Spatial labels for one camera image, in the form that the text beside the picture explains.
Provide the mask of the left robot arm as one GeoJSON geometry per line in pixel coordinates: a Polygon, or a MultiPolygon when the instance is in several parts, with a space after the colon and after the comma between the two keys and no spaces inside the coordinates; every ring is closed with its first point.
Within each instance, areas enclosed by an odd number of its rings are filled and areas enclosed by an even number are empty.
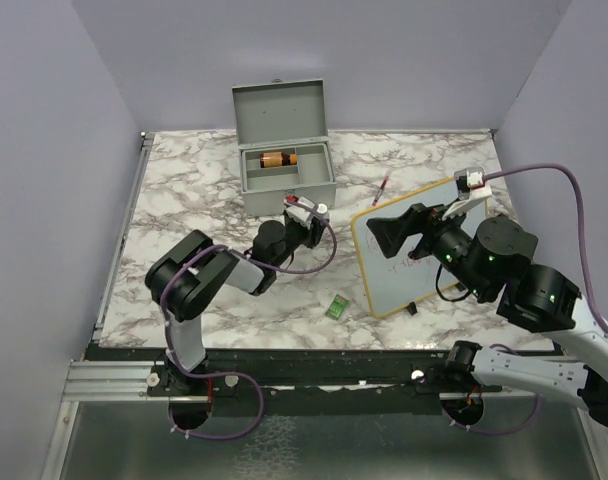
{"type": "Polygon", "coordinates": [[[165,309],[167,356],[175,364],[170,382],[190,395],[204,385],[206,358],[201,314],[219,290],[232,286],[253,296],[265,293],[279,272],[300,274],[288,261],[300,247],[316,247],[329,229],[329,215],[307,214],[301,220],[287,210],[281,221],[260,224],[248,254],[217,245],[194,230],[149,269],[145,285],[152,300],[165,309]]]}

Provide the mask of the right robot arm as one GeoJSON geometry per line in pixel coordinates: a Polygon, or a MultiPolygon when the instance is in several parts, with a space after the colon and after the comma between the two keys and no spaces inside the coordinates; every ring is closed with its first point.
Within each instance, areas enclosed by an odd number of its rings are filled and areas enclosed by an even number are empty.
{"type": "Polygon", "coordinates": [[[386,258],[418,237],[409,258],[434,257],[478,303],[496,303],[498,316],[554,341],[575,359],[553,362],[458,341],[441,369],[440,385],[456,391],[517,388],[585,410],[608,427],[608,332],[586,295],[558,270],[534,262],[537,237],[510,218],[487,218],[469,235],[463,217],[446,219],[445,210],[414,204],[397,218],[373,218],[366,225],[386,258]]]}

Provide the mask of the brown medicine bottle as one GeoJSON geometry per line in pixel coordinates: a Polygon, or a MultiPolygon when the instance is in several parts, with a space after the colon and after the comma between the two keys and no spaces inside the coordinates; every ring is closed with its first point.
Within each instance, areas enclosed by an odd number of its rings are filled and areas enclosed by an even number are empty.
{"type": "Polygon", "coordinates": [[[264,152],[259,157],[261,168],[277,168],[297,164],[296,153],[264,152]]]}

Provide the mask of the grey metal first aid box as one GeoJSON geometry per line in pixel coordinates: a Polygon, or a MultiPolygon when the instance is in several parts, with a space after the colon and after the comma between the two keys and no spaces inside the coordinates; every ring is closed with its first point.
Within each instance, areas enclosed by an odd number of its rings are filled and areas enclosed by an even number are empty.
{"type": "Polygon", "coordinates": [[[232,98],[246,213],[279,215],[289,195],[334,207],[337,180],[324,82],[236,86],[232,98]]]}

